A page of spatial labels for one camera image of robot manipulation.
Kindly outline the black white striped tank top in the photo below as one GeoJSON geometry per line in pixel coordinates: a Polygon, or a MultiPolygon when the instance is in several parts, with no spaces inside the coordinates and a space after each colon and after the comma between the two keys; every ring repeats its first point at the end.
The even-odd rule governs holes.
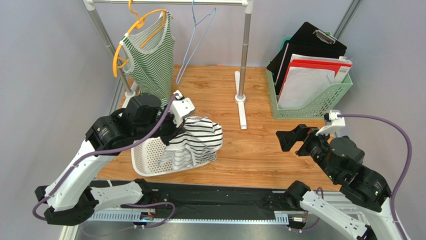
{"type": "Polygon", "coordinates": [[[189,117],[182,132],[165,147],[158,164],[171,163],[174,171],[180,171],[214,162],[217,151],[223,146],[223,138],[221,124],[208,117],[189,117]]]}

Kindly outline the green white striped tank top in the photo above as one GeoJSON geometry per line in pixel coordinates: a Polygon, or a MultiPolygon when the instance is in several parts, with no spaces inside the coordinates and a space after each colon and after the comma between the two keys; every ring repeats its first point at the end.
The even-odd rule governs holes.
{"type": "Polygon", "coordinates": [[[160,24],[158,19],[142,31],[131,34],[135,38],[124,39],[123,51],[130,61],[123,67],[138,85],[141,94],[151,94],[159,98],[165,107],[172,95],[174,73],[174,45],[176,38],[171,31],[172,14],[168,11],[166,27],[152,38],[143,48],[135,47],[160,24]]]}

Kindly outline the yellow plastic hanger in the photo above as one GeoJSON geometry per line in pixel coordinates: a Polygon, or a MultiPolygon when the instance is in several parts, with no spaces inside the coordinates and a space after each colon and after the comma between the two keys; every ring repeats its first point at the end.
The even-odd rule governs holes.
{"type": "Polygon", "coordinates": [[[129,28],[129,30],[124,34],[123,39],[120,41],[118,47],[115,50],[115,53],[113,54],[112,58],[112,73],[114,77],[118,76],[118,69],[122,69],[129,61],[130,58],[124,59],[119,56],[120,50],[122,47],[125,46],[125,39],[129,39],[130,37],[137,37],[137,34],[131,34],[133,30],[140,30],[146,22],[146,18],[155,14],[159,13],[159,25],[154,28],[154,31],[148,34],[143,41],[139,41],[138,44],[135,46],[139,49],[142,49],[152,38],[154,38],[159,32],[161,32],[167,25],[168,22],[168,11],[166,9],[155,9],[148,13],[146,13],[143,16],[140,16],[137,11],[134,11],[132,8],[133,0],[128,1],[128,9],[129,11],[136,15],[137,21],[129,28]]]}

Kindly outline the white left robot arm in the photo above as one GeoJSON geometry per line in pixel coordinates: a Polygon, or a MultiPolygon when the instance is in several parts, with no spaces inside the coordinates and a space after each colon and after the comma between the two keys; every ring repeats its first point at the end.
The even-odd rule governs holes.
{"type": "Polygon", "coordinates": [[[94,122],[75,157],[53,183],[35,189],[38,204],[46,204],[47,209],[40,215],[34,207],[32,214],[49,225],[76,226],[108,208],[154,208],[153,191],[144,179],[104,187],[93,187],[91,182],[123,151],[151,138],[168,145],[194,113],[192,100],[180,91],[166,106],[149,93],[127,98],[122,108],[94,122]]]}

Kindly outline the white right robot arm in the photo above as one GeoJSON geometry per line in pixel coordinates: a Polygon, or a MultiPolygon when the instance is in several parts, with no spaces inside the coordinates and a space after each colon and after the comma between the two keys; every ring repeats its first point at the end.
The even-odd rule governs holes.
{"type": "Polygon", "coordinates": [[[298,156],[310,156],[339,191],[356,205],[367,223],[356,220],[321,198],[303,182],[294,181],[284,193],[292,209],[313,213],[349,240],[407,240],[402,225],[391,210],[391,189],[378,172],[363,165],[365,152],[348,137],[329,140],[318,128],[300,124],[290,131],[277,131],[281,150],[288,152],[296,142],[298,156]]]}

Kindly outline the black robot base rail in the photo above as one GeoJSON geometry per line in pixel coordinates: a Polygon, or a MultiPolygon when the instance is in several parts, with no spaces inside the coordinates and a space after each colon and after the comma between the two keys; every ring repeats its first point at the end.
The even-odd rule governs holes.
{"type": "Polygon", "coordinates": [[[148,194],[139,204],[173,203],[174,220],[273,220],[275,211],[303,211],[282,189],[140,182],[148,194]]]}

